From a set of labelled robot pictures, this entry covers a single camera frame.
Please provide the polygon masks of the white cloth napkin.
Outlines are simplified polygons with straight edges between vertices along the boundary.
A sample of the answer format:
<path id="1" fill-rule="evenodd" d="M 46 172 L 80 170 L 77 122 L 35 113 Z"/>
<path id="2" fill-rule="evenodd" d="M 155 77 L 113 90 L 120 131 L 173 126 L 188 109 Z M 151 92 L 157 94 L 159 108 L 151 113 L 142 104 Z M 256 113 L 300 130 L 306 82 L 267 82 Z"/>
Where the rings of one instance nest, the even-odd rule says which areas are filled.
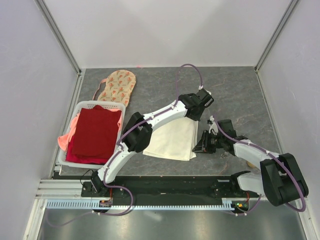
<path id="1" fill-rule="evenodd" d="M 189 118 L 173 120 L 153 131 L 143 155 L 161 159 L 189 161 L 197 144 L 198 122 Z"/>

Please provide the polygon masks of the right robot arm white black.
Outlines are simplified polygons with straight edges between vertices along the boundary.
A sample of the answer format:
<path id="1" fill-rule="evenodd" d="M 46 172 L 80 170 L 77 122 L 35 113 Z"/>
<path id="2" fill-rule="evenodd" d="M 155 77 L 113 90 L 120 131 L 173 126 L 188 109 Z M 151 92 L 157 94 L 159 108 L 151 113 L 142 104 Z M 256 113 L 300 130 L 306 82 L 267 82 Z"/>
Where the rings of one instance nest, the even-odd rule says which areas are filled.
<path id="1" fill-rule="evenodd" d="M 243 171 L 232 174 L 229 191 L 235 197 L 246 191 L 264 195 L 275 207 L 301 200 L 309 194 L 309 188 L 296 158 L 290 153 L 279 154 L 268 151 L 237 135 L 230 119 L 217 121 L 210 117 L 209 129 L 203 131 L 201 139 L 193 148 L 194 153 L 213 154 L 218 149 L 243 159 L 259 170 L 259 173 Z"/>

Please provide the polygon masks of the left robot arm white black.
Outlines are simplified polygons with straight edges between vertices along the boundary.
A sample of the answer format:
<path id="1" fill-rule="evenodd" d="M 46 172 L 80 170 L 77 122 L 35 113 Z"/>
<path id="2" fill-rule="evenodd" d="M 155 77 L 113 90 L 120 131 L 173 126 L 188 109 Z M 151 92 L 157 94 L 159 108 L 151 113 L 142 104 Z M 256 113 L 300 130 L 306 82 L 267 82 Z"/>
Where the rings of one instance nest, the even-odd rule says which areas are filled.
<path id="1" fill-rule="evenodd" d="M 116 142 L 113 155 L 92 173 L 92 191 L 99 197 L 106 196 L 110 191 L 109 183 L 115 180 L 118 172 L 133 155 L 149 146 L 155 130 L 182 118 L 199 122 L 204 110 L 213 102 L 212 94 L 202 88 L 197 93 L 182 94 L 171 104 L 151 113 L 134 113 Z"/>

